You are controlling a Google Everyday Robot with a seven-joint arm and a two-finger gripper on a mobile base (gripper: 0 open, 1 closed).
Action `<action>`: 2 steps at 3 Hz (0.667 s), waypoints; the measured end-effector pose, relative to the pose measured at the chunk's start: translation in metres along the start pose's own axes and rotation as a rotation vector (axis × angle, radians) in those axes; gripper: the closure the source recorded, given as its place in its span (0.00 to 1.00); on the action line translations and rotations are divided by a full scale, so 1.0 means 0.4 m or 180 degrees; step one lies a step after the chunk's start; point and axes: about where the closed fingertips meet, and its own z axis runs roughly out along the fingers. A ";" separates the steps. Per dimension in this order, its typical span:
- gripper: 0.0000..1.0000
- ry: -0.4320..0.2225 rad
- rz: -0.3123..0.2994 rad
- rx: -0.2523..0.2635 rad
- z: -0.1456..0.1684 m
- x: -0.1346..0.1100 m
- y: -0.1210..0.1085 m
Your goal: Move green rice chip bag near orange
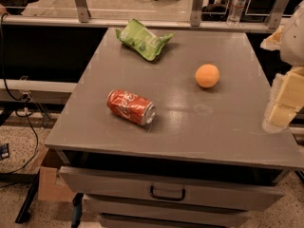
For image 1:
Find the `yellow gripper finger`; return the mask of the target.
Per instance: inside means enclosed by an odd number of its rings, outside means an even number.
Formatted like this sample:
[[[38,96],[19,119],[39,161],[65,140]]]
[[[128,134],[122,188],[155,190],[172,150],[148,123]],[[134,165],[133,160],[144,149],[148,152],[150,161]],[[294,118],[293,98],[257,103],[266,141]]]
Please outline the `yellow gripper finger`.
[[[273,34],[262,41],[260,47],[270,51],[280,50],[282,32],[283,28],[278,28]]]
[[[304,107],[304,67],[293,66],[285,75],[275,76],[267,104],[263,129],[278,133],[288,127]]]

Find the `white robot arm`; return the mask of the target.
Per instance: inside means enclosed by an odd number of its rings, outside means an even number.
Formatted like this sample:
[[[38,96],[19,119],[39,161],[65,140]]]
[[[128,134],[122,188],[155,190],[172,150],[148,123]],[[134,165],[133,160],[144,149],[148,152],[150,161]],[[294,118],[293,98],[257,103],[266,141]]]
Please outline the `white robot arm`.
[[[260,45],[267,50],[278,50],[280,59],[292,68],[273,79],[269,103],[262,127],[277,133],[285,129],[304,107],[304,1],[284,27],[280,27]]]

